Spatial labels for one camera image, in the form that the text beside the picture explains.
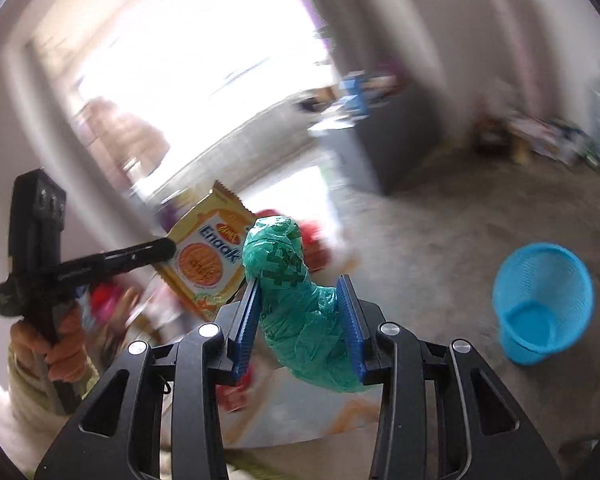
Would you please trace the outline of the left hand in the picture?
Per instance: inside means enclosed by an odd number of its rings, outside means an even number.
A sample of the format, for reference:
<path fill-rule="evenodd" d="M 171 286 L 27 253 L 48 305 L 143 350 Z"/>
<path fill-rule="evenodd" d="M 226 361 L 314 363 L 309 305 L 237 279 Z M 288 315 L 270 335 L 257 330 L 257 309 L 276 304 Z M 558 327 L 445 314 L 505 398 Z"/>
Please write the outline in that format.
<path fill-rule="evenodd" d="M 38 377 L 35 356 L 42 356 L 47 366 L 47 377 L 52 382 L 78 382 L 87 369 L 85 351 L 86 333 L 82 313 L 74 306 L 59 326 L 57 344 L 48 342 L 28 321 L 21 320 L 10 328 L 10 345 L 19 365 L 30 375 Z"/>

